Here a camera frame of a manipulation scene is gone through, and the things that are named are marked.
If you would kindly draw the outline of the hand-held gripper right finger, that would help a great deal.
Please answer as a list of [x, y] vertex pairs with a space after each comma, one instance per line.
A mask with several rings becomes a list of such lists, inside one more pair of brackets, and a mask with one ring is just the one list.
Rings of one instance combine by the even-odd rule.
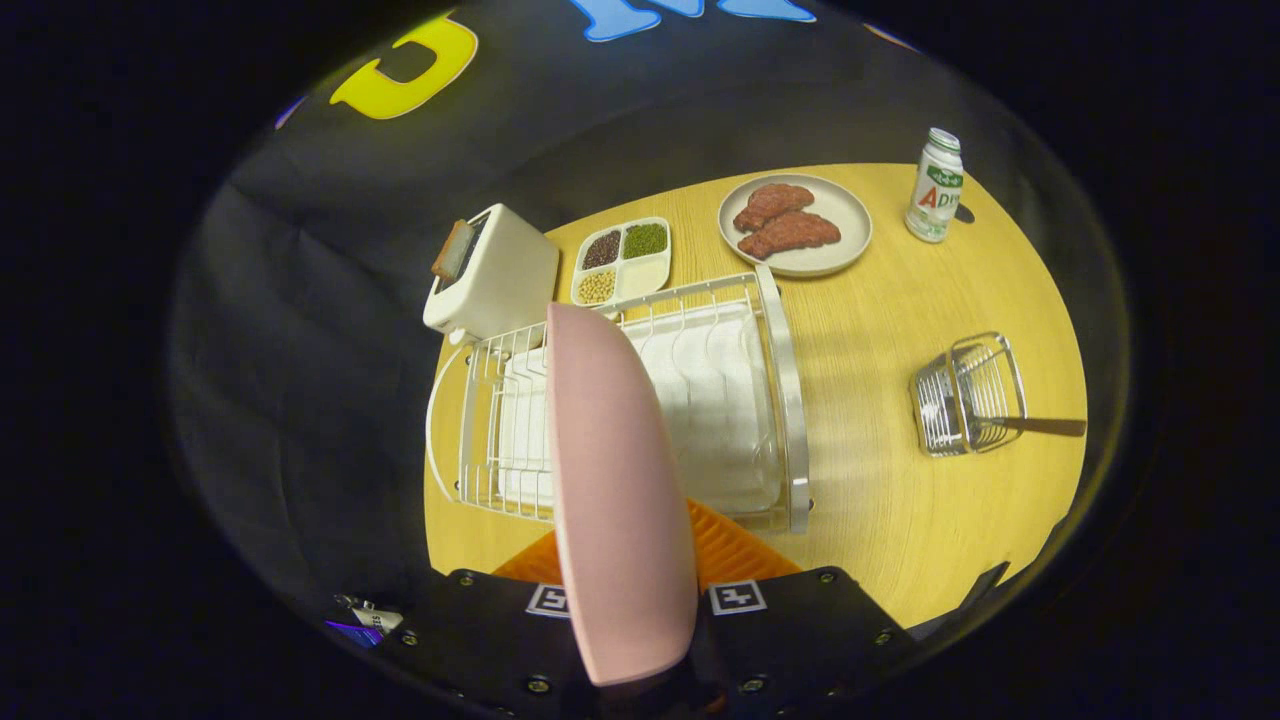
[[844, 569], [803, 570], [704, 503], [687, 507], [700, 714], [826, 716], [906, 665], [915, 638]]

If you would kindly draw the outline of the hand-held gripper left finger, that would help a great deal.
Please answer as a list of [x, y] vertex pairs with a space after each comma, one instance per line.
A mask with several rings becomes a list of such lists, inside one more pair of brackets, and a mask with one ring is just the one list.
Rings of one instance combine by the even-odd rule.
[[548, 532], [492, 573], [457, 569], [399, 626], [406, 669], [494, 716], [596, 716]]

